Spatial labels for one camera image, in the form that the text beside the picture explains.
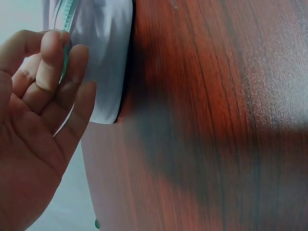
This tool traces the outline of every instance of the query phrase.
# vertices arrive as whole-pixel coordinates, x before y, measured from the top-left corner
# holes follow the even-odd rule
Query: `reddish-brown wood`
[[[116,124],[82,140],[106,231],[308,230],[308,0],[140,0]]]

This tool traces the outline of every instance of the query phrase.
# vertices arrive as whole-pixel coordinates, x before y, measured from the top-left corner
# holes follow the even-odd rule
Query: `finger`
[[[21,30],[0,46],[0,71],[13,76],[26,57],[39,53],[44,32]]]
[[[95,102],[96,84],[87,82],[80,86],[73,111],[65,125],[54,136],[67,162],[70,161],[89,123]]]
[[[39,64],[35,82],[23,95],[23,101],[37,114],[52,99],[56,92],[62,73],[64,54],[62,35],[67,32],[49,31],[42,39],[40,53],[42,61]]]
[[[0,46],[0,124],[5,117],[12,93],[11,77],[25,57],[39,53],[44,33],[19,31]]]
[[[82,83],[88,64],[89,51],[86,46],[76,45],[71,49],[65,76],[54,99],[41,113],[43,123],[55,134],[72,109],[77,91]]]
[[[68,33],[63,33],[61,37],[62,48],[69,42],[70,36]],[[19,98],[22,98],[28,87],[35,81],[40,62],[42,61],[41,54],[32,55],[25,64],[17,70],[13,75],[13,92]]]

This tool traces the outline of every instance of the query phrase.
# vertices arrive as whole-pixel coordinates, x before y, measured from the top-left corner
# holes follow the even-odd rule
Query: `fingernail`
[[[63,30],[59,30],[59,29],[54,29],[54,31],[57,31],[58,33],[60,33],[60,39],[62,38],[62,34],[63,34]]]

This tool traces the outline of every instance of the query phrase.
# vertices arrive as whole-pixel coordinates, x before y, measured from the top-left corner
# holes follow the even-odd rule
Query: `wooden cabinet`
[[[136,12],[119,119],[82,139],[101,230],[308,230],[308,0]]]

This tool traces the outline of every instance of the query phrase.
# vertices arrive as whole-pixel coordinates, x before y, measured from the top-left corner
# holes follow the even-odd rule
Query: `zipper teeth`
[[[73,12],[72,6],[73,6],[74,0],[67,0],[65,7],[64,7],[64,30],[69,31],[70,25],[72,22]]]

